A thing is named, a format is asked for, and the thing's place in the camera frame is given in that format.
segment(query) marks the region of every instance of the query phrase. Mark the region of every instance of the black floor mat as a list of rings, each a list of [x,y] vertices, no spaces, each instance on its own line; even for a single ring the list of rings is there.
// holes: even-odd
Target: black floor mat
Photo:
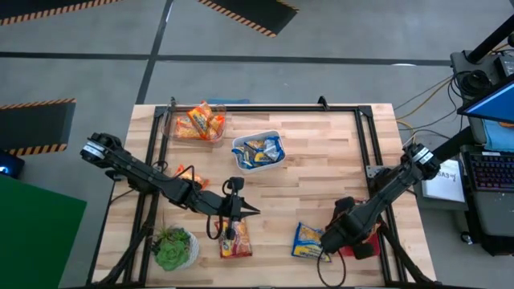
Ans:
[[[281,0],[198,1],[268,37],[276,37],[298,11]]]
[[[1,0],[0,26],[123,0]]]

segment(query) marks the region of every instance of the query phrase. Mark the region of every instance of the potted plant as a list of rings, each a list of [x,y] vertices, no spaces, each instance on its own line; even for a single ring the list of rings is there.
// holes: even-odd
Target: potted plant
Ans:
[[[166,227],[164,222],[152,245],[155,261],[164,271],[191,266],[198,257],[198,251],[198,240],[194,235],[184,228]]]

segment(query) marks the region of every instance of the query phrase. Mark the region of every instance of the red object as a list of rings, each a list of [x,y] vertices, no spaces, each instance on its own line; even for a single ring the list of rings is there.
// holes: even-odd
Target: red object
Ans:
[[[380,254],[380,247],[378,246],[378,236],[377,233],[373,234],[369,240],[368,243],[373,245],[373,256],[378,256]],[[339,249],[339,252],[343,256],[354,256],[353,249],[351,246],[344,246]]]

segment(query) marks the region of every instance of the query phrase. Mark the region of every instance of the computer monitor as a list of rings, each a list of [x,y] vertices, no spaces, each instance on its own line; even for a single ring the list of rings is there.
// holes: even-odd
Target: computer monitor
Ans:
[[[464,104],[457,113],[514,124],[514,75],[494,85],[483,96]]]

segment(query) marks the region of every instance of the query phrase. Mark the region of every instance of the keyboard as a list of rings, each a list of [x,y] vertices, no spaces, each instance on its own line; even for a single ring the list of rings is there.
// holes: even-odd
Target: keyboard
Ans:
[[[514,193],[514,154],[494,154],[498,155],[464,153],[464,162],[474,189]]]

